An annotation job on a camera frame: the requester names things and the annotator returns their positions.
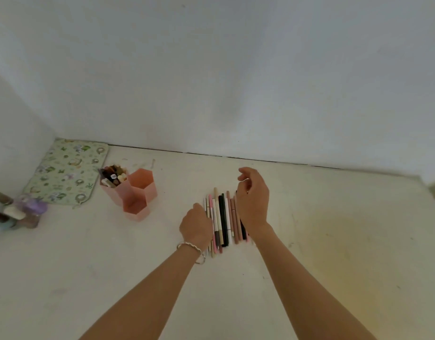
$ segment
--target hexagonal pen holder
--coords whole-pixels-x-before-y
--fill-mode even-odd
[[[136,222],[150,214],[149,203],[158,196],[153,172],[138,169],[115,188],[101,184],[101,188],[115,204],[123,207],[124,215]]]

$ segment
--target cloth mat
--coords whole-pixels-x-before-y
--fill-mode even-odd
[[[24,189],[51,204],[77,205],[91,196],[108,145],[56,139]]]

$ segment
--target silver bracelet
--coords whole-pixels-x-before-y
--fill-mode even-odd
[[[198,264],[198,265],[203,265],[203,264],[205,263],[205,260],[206,260],[207,258],[205,258],[205,255],[203,254],[202,250],[201,250],[199,247],[197,247],[196,245],[194,245],[194,244],[192,244],[192,243],[184,242],[184,241],[183,241],[183,242],[180,242],[180,243],[178,244],[177,249],[180,248],[181,245],[183,245],[183,244],[186,244],[186,245],[188,245],[188,246],[191,246],[192,248],[194,248],[194,249],[196,249],[196,250],[198,250],[198,251],[200,252],[200,255],[203,257],[203,261],[202,261],[201,263],[198,263],[198,262],[196,261],[196,262],[195,262],[196,264]]]

